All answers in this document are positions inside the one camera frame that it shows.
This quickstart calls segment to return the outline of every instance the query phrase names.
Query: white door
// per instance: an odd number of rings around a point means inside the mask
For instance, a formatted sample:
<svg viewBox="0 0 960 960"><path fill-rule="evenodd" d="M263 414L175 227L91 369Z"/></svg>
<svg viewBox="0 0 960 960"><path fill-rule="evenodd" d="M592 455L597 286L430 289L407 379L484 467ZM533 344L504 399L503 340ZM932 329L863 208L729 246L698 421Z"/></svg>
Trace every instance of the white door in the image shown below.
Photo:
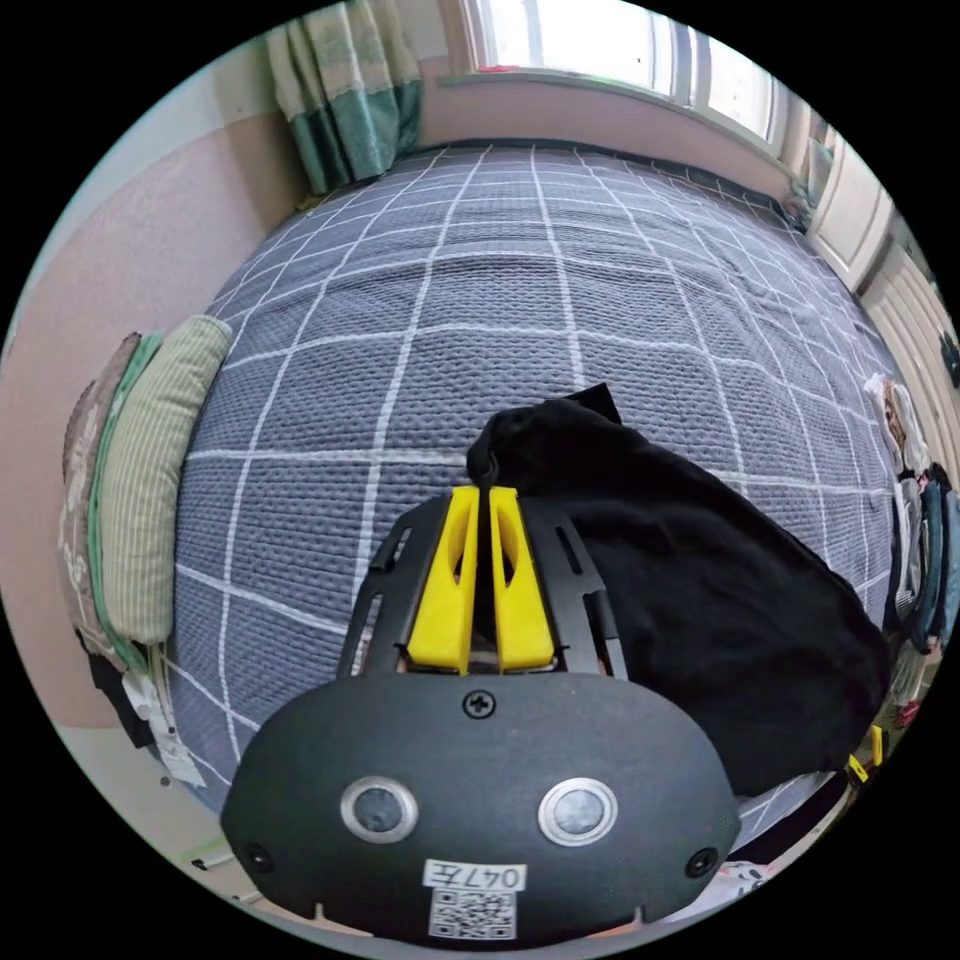
<svg viewBox="0 0 960 960"><path fill-rule="evenodd" d="M893 217L893 202L870 168L837 137L833 166L807 240L856 290L876 260Z"/></svg>

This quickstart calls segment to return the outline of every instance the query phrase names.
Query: qr code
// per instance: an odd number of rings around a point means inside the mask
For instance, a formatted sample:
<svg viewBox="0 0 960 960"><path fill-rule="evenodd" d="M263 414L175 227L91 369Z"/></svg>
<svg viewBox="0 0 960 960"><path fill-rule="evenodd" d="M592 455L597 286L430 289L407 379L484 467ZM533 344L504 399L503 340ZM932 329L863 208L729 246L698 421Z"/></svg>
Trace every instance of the qr code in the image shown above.
<svg viewBox="0 0 960 960"><path fill-rule="evenodd" d="M455 940L514 940L517 895L485 890L434 890L430 936Z"/></svg>

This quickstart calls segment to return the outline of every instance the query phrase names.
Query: screw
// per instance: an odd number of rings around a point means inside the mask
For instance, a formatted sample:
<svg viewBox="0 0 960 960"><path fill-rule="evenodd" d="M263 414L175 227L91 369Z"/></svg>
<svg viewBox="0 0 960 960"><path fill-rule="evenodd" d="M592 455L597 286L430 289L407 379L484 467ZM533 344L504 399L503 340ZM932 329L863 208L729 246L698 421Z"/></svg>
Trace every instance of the screw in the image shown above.
<svg viewBox="0 0 960 960"><path fill-rule="evenodd" d="M497 701L486 690L474 690L463 698L463 712L474 720L489 717L497 708Z"/></svg>
<svg viewBox="0 0 960 960"><path fill-rule="evenodd" d="M270 873L273 870L273 860L260 844L248 843L246 853L250 865L257 873Z"/></svg>
<svg viewBox="0 0 960 960"><path fill-rule="evenodd" d="M713 847L706 847L697 851L687 861L687 876L691 880L699 880L706 876L717 864L719 854Z"/></svg>

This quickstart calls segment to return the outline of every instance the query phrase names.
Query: windowsill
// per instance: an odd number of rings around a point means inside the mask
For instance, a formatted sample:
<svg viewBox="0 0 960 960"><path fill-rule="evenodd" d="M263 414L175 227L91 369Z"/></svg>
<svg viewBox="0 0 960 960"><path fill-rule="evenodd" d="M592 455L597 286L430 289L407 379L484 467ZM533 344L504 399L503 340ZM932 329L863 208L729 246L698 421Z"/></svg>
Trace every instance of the windowsill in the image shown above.
<svg viewBox="0 0 960 960"><path fill-rule="evenodd" d="M706 127L716 130L739 144L751 150L757 156L762 157L769 164L776 167L781 173L792 176L790 169L786 164L777 159L769 150L764 150L749 136L741 134L734 124L718 123L711 117L706 117L696 112L692 107L681 107L660 94L650 90L644 90L642 87L635 87L627 83L619 83L616 80L601 80L595 77L587 77L578 73L566 73L561 70L540 70L540 69L520 69L509 70L496 73L469 73L469 74L448 74L438 77L437 84L443 87L460 87L481 83L503 83L504 81L522 82L522 83L545 83L553 86L571 87L578 90L599 90L604 93L612 93L616 96L628 97L631 100L642 100L645 103L655 104L664 110L670 110L673 113L690 117Z"/></svg>

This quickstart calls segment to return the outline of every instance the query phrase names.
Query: window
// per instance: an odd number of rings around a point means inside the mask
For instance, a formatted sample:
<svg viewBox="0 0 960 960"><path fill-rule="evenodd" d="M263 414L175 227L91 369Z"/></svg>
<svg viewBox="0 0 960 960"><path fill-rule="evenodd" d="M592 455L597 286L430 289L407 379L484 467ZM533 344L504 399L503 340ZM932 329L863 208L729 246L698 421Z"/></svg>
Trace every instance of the window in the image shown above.
<svg viewBox="0 0 960 960"><path fill-rule="evenodd" d="M623 0L463 0L477 67L548 71L640 88L780 155L780 84L712 37Z"/></svg>

